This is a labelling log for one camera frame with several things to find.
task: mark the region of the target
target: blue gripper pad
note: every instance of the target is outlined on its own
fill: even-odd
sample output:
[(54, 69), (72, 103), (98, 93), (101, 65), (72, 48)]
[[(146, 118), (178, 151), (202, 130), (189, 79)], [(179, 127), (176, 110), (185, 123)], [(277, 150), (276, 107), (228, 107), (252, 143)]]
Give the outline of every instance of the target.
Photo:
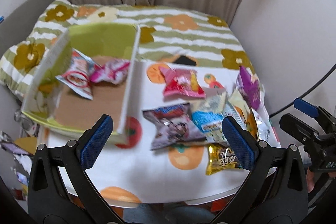
[(83, 170), (92, 168), (113, 131), (113, 120), (103, 115), (93, 128), (86, 130), (78, 140), (77, 157)]
[(319, 116), (319, 111), (316, 106), (302, 100), (301, 98), (296, 98), (294, 100), (294, 107), (311, 118), (317, 118)]
[(230, 147), (235, 152), (241, 166), (252, 171), (259, 150), (256, 140), (250, 132), (243, 130), (232, 116), (227, 116), (222, 122), (222, 132)]

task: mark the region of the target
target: floral blanket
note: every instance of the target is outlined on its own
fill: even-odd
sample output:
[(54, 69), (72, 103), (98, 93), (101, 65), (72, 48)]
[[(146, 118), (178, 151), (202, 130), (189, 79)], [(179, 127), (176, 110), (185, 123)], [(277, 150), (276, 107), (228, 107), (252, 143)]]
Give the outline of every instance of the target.
[(238, 39), (221, 18), (165, 6), (72, 5), (55, 0), (39, 17), (26, 41), (12, 46), (0, 60), (0, 83), (23, 99), (41, 59), (71, 25), (119, 22), (141, 27), (138, 58), (173, 62), (180, 55), (197, 66), (254, 69)]

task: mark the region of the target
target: blue textured pad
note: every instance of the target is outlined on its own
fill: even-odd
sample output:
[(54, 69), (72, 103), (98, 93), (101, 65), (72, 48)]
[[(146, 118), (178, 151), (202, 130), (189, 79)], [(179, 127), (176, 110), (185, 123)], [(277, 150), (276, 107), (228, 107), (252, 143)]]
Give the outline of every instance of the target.
[(316, 106), (302, 100), (301, 98), (296, 98), (294, 100), (294, 107), (304, 114), (312, 118), (317, 118), (319, 116), (319, 111)]
[(80, 164), (83, 170), (92, 168), (109, 136), (111, 135), (112, 130), (112, 118), (107, 116), (81, 150)]
[(242, 167), (252, 171), (256, 160), (254, 158), (253, 150), (227, 117), (223, 119), (222, 132), (229, 142), (230, 147), (235, 152)]

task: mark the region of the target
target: metal screw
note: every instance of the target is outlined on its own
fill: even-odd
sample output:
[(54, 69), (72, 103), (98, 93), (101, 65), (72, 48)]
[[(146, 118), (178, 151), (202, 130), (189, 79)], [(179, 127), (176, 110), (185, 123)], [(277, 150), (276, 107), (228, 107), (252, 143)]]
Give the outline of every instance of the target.
[(73, 147), (73, 146), (76, 145), (76, 141), (75, 141), (75, 140), (68, 141), (67, 145), (68, 145), (69, 147)]
[(259, 146), (265, 148), (267, 146), (267, 143), (265, 141), (260, 141)]
[(296, 151), (296, 150), (297, 150), (297, 146), (294, 145), (294, 144), (291, 144), (290, 148), (291, 148), (293, 151)]
[(39, 146), (37, 147), (37, 150), (42, 150), (45, 147), (44, 143), (39, 144)]

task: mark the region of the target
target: purple snack bag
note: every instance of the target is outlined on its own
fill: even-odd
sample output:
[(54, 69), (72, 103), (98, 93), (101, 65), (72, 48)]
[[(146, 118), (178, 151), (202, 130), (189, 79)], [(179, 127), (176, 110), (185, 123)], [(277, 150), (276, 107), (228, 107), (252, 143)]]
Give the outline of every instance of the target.
[(236, 86), (248, 105), (254, 110), (258, 110), (260, 106), (259, 81), (258, 79), (253, 81), (251, 74), (244, 66), (239, 67)]

